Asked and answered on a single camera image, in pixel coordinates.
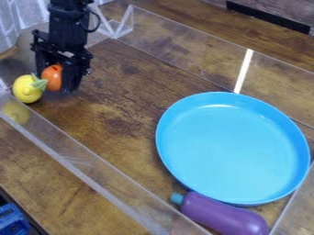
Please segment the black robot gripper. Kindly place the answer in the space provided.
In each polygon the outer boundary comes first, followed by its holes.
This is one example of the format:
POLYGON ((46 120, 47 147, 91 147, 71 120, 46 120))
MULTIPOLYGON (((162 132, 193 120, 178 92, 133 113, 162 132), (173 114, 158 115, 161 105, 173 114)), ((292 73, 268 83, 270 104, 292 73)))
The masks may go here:
POLYGON ((51 65, 51 57, 59 51, 70 52, 74 57, 62 60, 63 94, 77 91, 83 77, 91 73, 93 54, 86 49, 90 32, 89 3, 48 3, 50 32, 32 31, 31 50, 36 53, 38 76, 51 65))

